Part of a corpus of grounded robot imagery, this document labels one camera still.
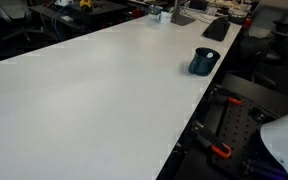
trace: blue mug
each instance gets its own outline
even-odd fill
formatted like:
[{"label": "blue mug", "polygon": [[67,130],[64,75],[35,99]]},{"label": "blue mug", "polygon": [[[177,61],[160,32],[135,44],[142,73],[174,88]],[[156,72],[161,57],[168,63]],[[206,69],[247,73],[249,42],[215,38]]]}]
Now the blue mug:
[{"label": "blue mug", "polygon": [[209,48],[197,48],[188,71],[199,76],[208,76],[221,55]]}]

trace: office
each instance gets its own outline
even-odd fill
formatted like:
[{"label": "office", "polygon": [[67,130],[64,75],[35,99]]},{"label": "office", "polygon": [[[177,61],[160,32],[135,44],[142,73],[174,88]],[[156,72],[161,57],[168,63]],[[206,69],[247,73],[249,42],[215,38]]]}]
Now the office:
[{"label": "office", "polygon": [[[17,31],[21,34],[10,37],[12,32],[4,34],[8,29],[0,29],[0,43],[10,47],[0,52],[0,179],[239,179],[235,168],[238,161],[240,166],[246,164],[245,176],[250,178],[288,178],[288,167],[283,163],[277,162],[277,169],[266,164],[274,163],[275,157],[258,163],[250,158],[255,151],[243,155],[241,150],[252,147],[248,143],[253,142],[251,134],[261,130],[262,124],[288,114],[288,94],[278,91],[278,82],[260,71],[266,66],[253,72],[235,66],[234,60],[239,59],[235,56],[239,53],[236,42],[242,41],[242,26],[247,23],[224,18],[219,24],[224,30],[229,26],[227,33],[209,38],[203,34],[214,32],[206,30],[217,17],[201,11],[221,6],[217,4],[220,1],[210,2],[210,7],[200,11],[188,5],[178,16],[186,17],[188,24],[184,26],[178,25],[178,19],[177,24],[171,23],[165,14],[178,12],[175,6],[166,6],[162,17],[155,14],[158,8],[149,6],[146,12],[145,7],[143,11],[130,7],[130,2],[97,3],[95,10],[114,3],[113,7],[120,10],[90,22],[83,17],[70,21],[62,18],[70,17],[69,9],[51,7],[46,2],[45,6],[28,6],[32,24],[23,27],[36,31],[27,31],[27,36],[26,31]],[[49,15],[37,13],[39,9],[33,10],[34,6]],[[226,6],[217,9],[218,13],[225,13]],[[284,18],[288,10],[279,8],[266,9],[281,12]],[[125,15],[123,9],[132,15]],[[151,15],[159,16],[164,23],[143,16],[153,10]],[[261,32],[272,34],[275,29],[273,26],[265,31],[259,26],[261,21],[251,20],[249,27],[262,28]],[[274,33],[287,36],[285,32]],[[252,57],[264,57],[264,53]],[[253,74],[258,84],[245,80],[252,80],[247,75]],[[191,127],[201,131],[192,132]],[[229,148],[221,150],[223,143]],[[254,169],[262,168],[258,164],[270,169],[254,173]]]}]

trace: orange clamp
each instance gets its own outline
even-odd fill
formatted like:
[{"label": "orange clamp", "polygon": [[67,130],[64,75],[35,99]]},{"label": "orange clamp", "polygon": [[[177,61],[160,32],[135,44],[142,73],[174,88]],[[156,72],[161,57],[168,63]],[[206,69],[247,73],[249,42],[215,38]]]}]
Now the orange clamp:
[{"label": "orange clamp", "polygon": [[243,102],[242,99],[234,99],[232,97],[228,97],[227,100],[236,105],[241,105]]},{"label": "orange clamp", "polygon": [[226,148],[227,148],[227,150],[228,150],[228,152],[226,153],[226,152],[223,152],[222,150],[220,150],[218,147],[216,147],[214,144],[212,145],[212,150],[216,153],[216,154],[218,154],[219,156],[221,156],[222,158],[224,158],[224,159],[227,159],[227,158],[229,158],[230,156],[231,156],[231,153],[232,153],[232,149],[230,148],[230,147],[228,147],[226,144],[223,144]]}]

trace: cup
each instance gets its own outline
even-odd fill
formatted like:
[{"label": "cup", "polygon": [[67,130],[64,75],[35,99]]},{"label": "cup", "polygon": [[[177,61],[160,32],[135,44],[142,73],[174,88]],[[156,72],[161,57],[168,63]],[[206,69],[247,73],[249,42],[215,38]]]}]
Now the cup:
[{"label": "cup", "polygon": [[163,9],[163,7],[161,7],[161,6],[151,5],[149,7],[148,16],[150,17],[150,19],[156,21],[157,20],[157,15],[161,14],[161,10],[162,9]]},{"label": "cup", "polygon": [[169,12],[162,11],[161,14],[157,15],[157,21],[163,24],[171,23],[172,14]]},{"label": "cup", "polygon": [[199,76],[208,76],[220,57],[221,55],[213,49],[197,48],[188,71]]}]

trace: white surface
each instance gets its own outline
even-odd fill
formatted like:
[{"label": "white surface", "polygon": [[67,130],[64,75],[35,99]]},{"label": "white surface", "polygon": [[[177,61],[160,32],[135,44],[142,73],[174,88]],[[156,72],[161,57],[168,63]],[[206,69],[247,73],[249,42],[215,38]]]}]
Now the white surface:
[{"label": "white surface", "polygon": [[65,20],[66,22],[72,22],[72,21],[74,21],[74,19],[71,18],[71,17],[69,17],[69,16],[62,16],[61,18],[62,18],[63,20]]},{"label": "white surface", "polygon": [[171,23],[172,15],[173,13],[162,11],[161,14],[157,15],[156,19],[162,24],[169,24]]},{"label": "white surface", "polygon": [[[146,16],[0,62],[0,180],[155,179],[240,30],[207,26]],[[221,54],[207,77],[198,47]]]}]

